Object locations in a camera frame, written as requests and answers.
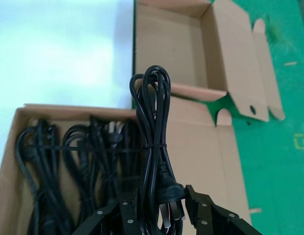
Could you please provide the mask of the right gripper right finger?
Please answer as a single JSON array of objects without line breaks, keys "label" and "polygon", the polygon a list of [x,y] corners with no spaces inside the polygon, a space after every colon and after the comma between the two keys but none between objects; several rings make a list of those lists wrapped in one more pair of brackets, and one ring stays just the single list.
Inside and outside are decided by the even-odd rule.
[{"label": "right gripper right finger", "polygon": [[238,214],[216,205],[209,195],[186,185],[186,209],[197,235],[251,235],[252,226]]}]

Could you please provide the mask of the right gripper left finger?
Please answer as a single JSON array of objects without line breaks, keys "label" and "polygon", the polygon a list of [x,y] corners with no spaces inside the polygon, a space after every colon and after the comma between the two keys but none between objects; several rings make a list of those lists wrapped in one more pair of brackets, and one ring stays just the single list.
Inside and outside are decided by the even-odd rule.
[{"label": "right gripper left finger", "polygon": [[72,233],[73,235],[136,235],[138,220],[132,200],[117,200],[99,208]]}]

